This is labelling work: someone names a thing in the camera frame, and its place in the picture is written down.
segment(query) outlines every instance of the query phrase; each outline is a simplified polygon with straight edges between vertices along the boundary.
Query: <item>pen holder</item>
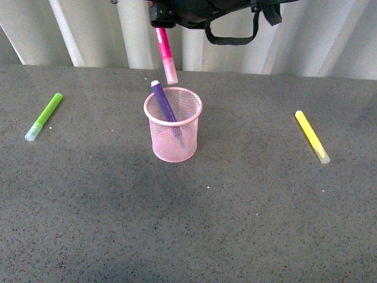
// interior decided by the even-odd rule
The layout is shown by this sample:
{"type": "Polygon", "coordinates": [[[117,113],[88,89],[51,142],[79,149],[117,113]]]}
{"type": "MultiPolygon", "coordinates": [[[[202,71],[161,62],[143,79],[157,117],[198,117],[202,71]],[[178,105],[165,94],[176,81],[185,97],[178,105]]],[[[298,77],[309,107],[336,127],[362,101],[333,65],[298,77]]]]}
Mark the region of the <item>pen holder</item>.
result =
{"type": "Polygon", "coordinates": [[[167,162],[181,162],[194,155],[197,148],[198,118],[203,109],[199,96],[181,87],[164,88],[177,122],[167,122],[154,96],[144,103],[149,118],[154,154],[167,162]]]}

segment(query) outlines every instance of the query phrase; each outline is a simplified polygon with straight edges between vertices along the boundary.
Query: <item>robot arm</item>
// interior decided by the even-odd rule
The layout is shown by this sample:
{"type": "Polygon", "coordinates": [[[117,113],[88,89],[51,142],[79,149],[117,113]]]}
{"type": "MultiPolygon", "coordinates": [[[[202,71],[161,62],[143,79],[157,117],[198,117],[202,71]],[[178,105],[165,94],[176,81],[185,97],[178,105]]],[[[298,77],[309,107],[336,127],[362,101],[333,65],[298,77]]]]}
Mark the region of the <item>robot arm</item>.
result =
{"type": "Polygon", "coordinates": [[[191,29],[204,29],[208,40],[217,45],[244,45],[258,32],[259,13],[274,26],[282,22],[280,4],[298,0],[148,0],[151,25],[155,28],[173,28],[179,24],[191,29]],[[217,18],[234,11],[251,8],[254,13],[253,35],[247,38],[216,37],[210,24],[217,18]]]}

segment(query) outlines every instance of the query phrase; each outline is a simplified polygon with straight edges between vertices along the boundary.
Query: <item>yellow marker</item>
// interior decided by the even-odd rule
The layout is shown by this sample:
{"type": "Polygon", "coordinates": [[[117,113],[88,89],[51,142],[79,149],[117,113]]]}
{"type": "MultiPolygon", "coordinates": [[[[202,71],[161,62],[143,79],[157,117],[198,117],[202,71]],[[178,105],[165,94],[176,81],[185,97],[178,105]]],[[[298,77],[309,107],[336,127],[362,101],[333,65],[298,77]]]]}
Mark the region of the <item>yellow marker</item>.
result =
{"type": "Polygon", "coordinates": [[[312,147],[314,148],[316,154],[318,155],[318,158],[322,164],[327,164],[330,162],[330,157],[326,153],[325,149],[322,146],[322,143],[320,143],[316,133],[313,131],[312,126],[307,121],[304,113],[302,111],[297,111],[295,114],[298,122],[301,125],[301,128],[304,130],[305,135],[307,139],[312,144],[312,147]]]}

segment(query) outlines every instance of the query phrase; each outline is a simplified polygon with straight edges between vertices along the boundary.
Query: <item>speckled surface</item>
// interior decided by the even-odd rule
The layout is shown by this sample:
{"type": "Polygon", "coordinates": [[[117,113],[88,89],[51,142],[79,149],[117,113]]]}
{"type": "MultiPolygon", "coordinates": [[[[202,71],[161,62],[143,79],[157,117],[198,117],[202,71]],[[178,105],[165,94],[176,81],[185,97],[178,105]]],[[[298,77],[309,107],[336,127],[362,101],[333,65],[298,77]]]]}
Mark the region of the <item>speckled surface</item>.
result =
{"type": "Polygon", "coordinates": [[[204,108],[170,164],[143,112],[162,71],[0,66],[0,281],[377,282],[377,81],[178,77],[204,108]]]}

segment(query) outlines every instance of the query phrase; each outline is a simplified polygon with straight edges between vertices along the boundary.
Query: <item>marker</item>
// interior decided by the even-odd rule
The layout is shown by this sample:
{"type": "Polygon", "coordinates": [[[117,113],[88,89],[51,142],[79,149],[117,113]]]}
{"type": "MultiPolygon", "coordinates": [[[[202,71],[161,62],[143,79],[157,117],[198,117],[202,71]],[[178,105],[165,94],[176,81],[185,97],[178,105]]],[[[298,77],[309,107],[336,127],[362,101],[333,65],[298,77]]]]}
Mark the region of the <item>marker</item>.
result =
{"type": "Polygon", "coordinates": [[[50,118],[51,114],[55,111],[58,107],[60,101],[63,99],[63,96],[60,93],[56,93],[51,101],[47,104],[45,110],[43,110],[42,114],[39,115],[38,119],[35,121],[33,126],[30,128],[28,133],[25,136],[25,140],[28,142],[32,142],[37,137],[38,133],[42,130],[43,126],[50,118]]]}
{"type": "Polygon", "coordinates": [[[326,153],[325,149],[322,146],[322,143],[320,143],[316,133],[313,131],[312,126],[309,124],[308,120],[306,119],[304,113],[302,111],[297,111],[295,114],[298,122],[301,125],[301,128],[305,132],[305,135],[307,139],[312,144],[312,147],[314,148],[314,151],[316,152],[320,162],[322,164],[327,164],[330,162],[330,157],[326,153]]]}
{"type": "Polygon", "coordinates": [[[151,83],[151,87],[153,89],[154,95],[161,106],[161,109],[164,112],[165,118],[168,122],[176,122],[177,119],[174,116],[173,110],[170,107],[169,101],[165,95],[163,87],[161,86],[159,81],[153,81],[151,83]]]}
{"type": "Polygon", "coordinates": [[[177,71],[171,56],[166,30],[164,28],[155,28],[154,31],[156,33],[161,59],[163,60],[167,83],[176,84],[178,82],[177,71]]]}
{"type": "MultiPolygon", "coordinates": [[[[154,92],[154,96],[156,97],[161,109],[163,110],[163,113],[165,115],[165,118],[168,122],[177,122],[177,119],[173,113],[173,109],[171,109],[171,106],[169,104],[169,101],[166,97],[166,94],[164,92],[163,87],[161,86],[159,81],[152,81],[151,87],[154,92]]],[[[174,136],[177,138],[177,140],[180,143],[180,146],[184,148],[184,142],[183,142],[183,136],[181,128],[178,127],[172,127],[171,130],[173,131],[174,136]]]]}

